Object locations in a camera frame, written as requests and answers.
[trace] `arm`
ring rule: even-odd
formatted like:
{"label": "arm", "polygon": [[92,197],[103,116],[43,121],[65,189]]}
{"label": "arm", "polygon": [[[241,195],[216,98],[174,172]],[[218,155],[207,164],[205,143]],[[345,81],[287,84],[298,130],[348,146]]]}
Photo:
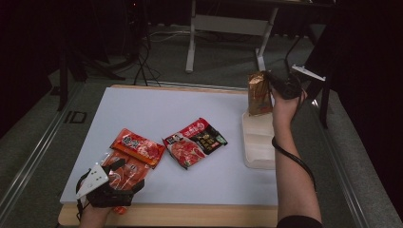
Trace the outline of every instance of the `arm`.
{"label": "arm", "polygon": [[[275,90],[273,90],[273,96],[276,101],[273,108],[276,141],[281,148],[299,157],[291,132],[291,121],[297,110],[298,98],[283,100]],[[299,164],[278,151],[276,152],[276,176],[278,220],[299,215],[321,222],[317,194],[308,173]]]}
{"label": "arm", "polygon": [[102,228],[105,226],[110,207],[92,207],[89,203],[84,209],[79,228]]}

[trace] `white device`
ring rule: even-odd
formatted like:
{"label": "white device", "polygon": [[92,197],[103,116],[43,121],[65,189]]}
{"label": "white device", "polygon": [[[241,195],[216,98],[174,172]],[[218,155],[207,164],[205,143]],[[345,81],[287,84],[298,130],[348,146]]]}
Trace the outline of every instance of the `white device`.
{"label": "white device", "polygon": [[104,168],[99,164],[95,163],[94,167],[89,171],[84,183],[81,185],[80,190],[76,194],[76,199],[85,196],[86,194],[97,189],[99,186],[109,181],[107,173]]}

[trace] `table leg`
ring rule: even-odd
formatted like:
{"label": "table leg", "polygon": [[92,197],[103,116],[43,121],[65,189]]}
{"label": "table leg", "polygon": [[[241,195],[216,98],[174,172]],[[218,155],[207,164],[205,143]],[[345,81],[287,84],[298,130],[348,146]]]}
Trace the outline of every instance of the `table leg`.
{"label": "table leg", "polygon": [[196,0],[192,1],[192,18],[190,18],[190,42],[187,51],[186,73],[193,72],[193,63],[195,62],[195,17],[196,17]]}
{"label": "table leg", "polygon": [[266,29],[263,34],[263,42],[261,44],[261,47],[256,49],[256,58],[258,61],[258,69],[260,71],[266,70],[266,66],[264,64],[264,59],[263,59],[263,53],[264,53],[264,50],[266,49],[267,41],[269,40],[273,25],[275,24],[277,12],[278,12],[278,8],[274,8],[272,10],[270,20],[267,22]]}

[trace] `sleeve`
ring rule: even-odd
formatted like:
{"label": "sleeve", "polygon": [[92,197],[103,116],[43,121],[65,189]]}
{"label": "sleeve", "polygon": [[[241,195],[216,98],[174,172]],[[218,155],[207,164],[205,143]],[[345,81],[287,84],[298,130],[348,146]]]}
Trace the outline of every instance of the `sleeve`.
{"label": "sleeve", "polygon": [[280,220],[277,228],[323,228],[323,226],[314,218],[305,216],[289,216]]}

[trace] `table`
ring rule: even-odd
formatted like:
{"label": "table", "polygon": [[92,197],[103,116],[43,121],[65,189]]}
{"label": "table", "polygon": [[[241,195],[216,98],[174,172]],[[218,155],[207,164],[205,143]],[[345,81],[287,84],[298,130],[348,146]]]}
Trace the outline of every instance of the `table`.
{"label": "table", "polygon": [[228,144],[188,170],[165,151],[127,213],[112,213],[106,224],[276,227],[276,171],[251,169],[243,161],[241,118],[246,110],[246,91],[130,85],[107,88],[61,197],[64,206],[59,222],[78,224],[75,184],[102,159],[122,128],[160,143],[163,136],[204,117]]}
{"label": "table", "polygon": [[304,0],[253,0],[245,1],[245,3],[255,3],[273,6],[268,14],[268,20],[252,20],[231,17],[220,17],[214,15],[202,15],[196,13],[197,0],[192,0],[191,19],[190,19],[190,41],[187,52],[186,68],[187,73],[193,72],[193,64],[195,59],[195,33],[196,30],[208,30],[218,32],[230,32],[237,34],[257,35],[262,37],[262,43],[256,48],[256,58],[259,70],[265,70],[266,66],[263,59],[263,53],[266,49],[267,42],[270,37],[273,25],[276,20],[278,9],[281,7],[308,7],[308,8],[329,8],[335,2],[333,0],[325,1],[304,1]]}

